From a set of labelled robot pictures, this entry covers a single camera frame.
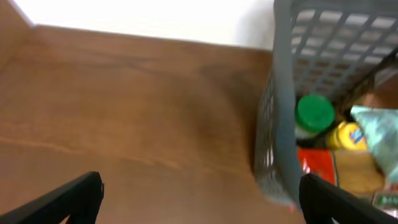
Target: plastic wrapper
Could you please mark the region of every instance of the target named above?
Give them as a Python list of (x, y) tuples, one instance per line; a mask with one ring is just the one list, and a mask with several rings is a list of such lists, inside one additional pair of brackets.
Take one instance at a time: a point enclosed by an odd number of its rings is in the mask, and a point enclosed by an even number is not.
[(368, 150), (388, 181), (398, 183), (398, 111), (354, 106), (351, 115), (363, 129)]

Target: jar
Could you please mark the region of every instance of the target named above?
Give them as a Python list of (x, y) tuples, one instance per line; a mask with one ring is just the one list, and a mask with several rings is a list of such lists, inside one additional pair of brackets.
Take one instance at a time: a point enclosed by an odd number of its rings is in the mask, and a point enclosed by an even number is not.
[(341, 122), (326, 137), (329, 149), (366, 150), (365, 136), (355, 122)]
[(335, 120), (335, 110), (323, 96), (309, 95), (300, 99), (295, 112), (296, 139), (310, 139), (328, 128)]

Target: food item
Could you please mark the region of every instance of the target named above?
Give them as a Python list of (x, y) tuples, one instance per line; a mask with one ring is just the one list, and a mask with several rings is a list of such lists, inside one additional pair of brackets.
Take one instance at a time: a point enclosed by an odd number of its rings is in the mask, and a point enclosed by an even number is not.
[(337, 185), (335, 163), (330, 151), (298, 149), (297, 156), (304, 173), (316, 173), (325, 181)]
[(341, 122), (326, 137), (326, 146), (330, 149), (366, 150), (365, 136), (354, 122)]
[(373, 205), (387, 214), (398, 217), (398, 192), (378, 192)]
[(335, 120), (333, 106), (323, 96), (304, 96), (295, 112), (295, 135), (297, 139), (310, 139), (324, 131)]
[(398, 183), (398, 111), (354, 106), (351, 115), (362, 127), (368, 151), (388, 181)]

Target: label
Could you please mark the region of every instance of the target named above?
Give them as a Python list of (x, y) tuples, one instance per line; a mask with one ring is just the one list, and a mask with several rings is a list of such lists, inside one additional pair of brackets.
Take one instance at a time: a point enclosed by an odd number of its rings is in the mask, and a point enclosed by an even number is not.
[(361, 141), (365, 141), (365, 135), (362, 133), (361, 129), (356, 128), (354, 131), (349, 132), (349, 138), (354, 144), (358, 144)]
[(337, 185), (335, 163), (330, 151), (298, 149), (297, 157), (305, 174), (316, 173), (325, 181)]

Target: red package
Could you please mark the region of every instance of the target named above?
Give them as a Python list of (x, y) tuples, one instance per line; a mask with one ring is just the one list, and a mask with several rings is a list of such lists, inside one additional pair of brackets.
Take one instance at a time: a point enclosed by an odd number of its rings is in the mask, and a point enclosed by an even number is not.
[(316, 173), (325, 181), (337, 185), (335, 162), (330, 151), (298, 149), (297, 157), (305, 174)]

